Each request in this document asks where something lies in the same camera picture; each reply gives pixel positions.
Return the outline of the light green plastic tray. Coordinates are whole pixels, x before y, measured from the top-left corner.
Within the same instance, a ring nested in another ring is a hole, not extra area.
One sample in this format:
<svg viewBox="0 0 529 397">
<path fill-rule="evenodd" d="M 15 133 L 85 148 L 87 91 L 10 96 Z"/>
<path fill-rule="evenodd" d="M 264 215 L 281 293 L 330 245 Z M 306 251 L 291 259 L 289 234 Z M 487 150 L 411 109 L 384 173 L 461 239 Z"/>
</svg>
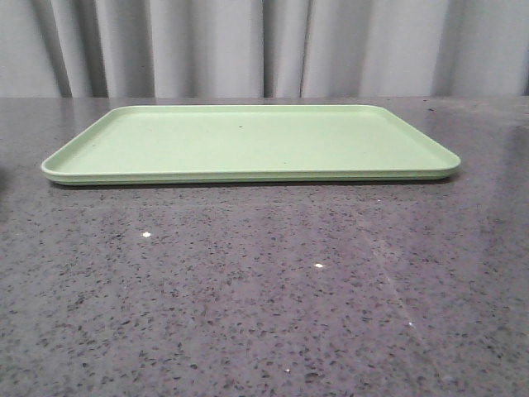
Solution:
<svg viewBox="0 0 529 397">
<path fill-rule="evenodd" d="M 42 162 L 64 185 L 438 180 L 460 158 L 371 105 L 116 108 Z"/>
</svg>

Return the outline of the grey pleated curtain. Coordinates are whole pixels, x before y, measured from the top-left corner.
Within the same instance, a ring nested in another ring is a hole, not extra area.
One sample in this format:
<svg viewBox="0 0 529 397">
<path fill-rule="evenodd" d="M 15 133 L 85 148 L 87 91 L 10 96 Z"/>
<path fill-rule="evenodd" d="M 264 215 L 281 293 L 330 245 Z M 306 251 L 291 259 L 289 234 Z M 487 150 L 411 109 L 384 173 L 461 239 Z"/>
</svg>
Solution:
<svg viewBox="0 0 529 397">
<path fill-rule="evenodd" d="M 525 1 L 4 1 L 6 98 L 525 95 Z"/>
</svg>

